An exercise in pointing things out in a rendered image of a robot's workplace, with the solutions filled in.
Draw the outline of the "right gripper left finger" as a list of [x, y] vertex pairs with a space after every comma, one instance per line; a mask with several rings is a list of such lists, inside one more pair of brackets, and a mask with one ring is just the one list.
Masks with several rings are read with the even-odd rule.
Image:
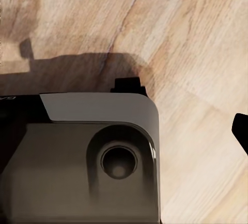
[[27, 132], [23, 114], [0, 119], [0, 175]]

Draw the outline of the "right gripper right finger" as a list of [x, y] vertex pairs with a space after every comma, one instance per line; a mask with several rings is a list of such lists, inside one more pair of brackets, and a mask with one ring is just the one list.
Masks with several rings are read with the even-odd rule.
[[248, 154], [248, 116], [241, 113], [236, 114], [231, 130]]

